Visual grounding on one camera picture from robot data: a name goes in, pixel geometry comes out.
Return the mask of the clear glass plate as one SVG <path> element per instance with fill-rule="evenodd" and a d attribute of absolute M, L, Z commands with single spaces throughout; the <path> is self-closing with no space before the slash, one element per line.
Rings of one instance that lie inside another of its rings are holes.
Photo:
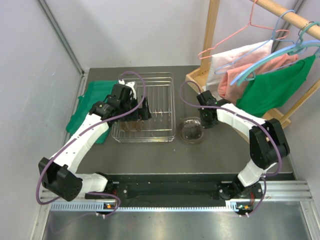
<path fill-rule="evenodd" d="M 187 144 L 200 143 L 205 136 L 201 119 L 195 116 L 183 118 L 177 125 L 177 133 L 180 139 Z"/>
<path fill-rule="evenodd" d="M 120 122 L 120 128 L 125 132 L 128 132 L 130 130 L 130 127 L 126 121 Z"/>
<path fill-rule="evenodd" d="M 138 132 L 143 130 L 144 127 L 144 121 L 143 120 L 137 120 L 133 123 L 134 129 Z"/>

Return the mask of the amber glass plate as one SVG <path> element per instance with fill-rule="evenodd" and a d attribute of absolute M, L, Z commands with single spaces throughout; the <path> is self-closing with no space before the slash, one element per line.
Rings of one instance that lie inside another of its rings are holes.
<path fill-rule="evenodd" d="M 127 121 L 126 128 L 128 132 L 135 132 L 137 130 L 137 121 Z"/>

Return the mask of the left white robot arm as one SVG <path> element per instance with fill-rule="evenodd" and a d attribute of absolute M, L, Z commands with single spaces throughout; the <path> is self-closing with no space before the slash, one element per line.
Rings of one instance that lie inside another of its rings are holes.
<path fill-rule="evenodd" d="M 94 103 L 80 127 L 70 140 L 51 158 L 42 158 L 38 163 L 40 179 L 38 187 L 44 187 L 58 197 L 70 202 L 79 194 L 97 192 L 109 198 L 114 191 L 111 183 L 101 173 L 77 174 L 84 156 L 98 138 L 109 130 L 113 123 L 146 121 L 151 118 L 146 95 L 137 99 L 137 84 L 120 80 L 103 101 Z"/>

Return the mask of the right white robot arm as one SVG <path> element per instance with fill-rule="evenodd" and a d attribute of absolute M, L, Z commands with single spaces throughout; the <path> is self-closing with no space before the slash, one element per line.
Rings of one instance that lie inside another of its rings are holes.
<path fill-rule="evenodd" d="M 208 90 L 196 98 L 203 128 L 224 123 L 249 139 L 249 162 L 232 183 L 218 186 L 219 196 L 224 200 L 245 198 L 260 178 L 274 165 L 281 166 L 283 158 L 290 153 L 282 125 L 275 118 L 266 120 L 246 113 L 225 99 L 216 100 Z"/>

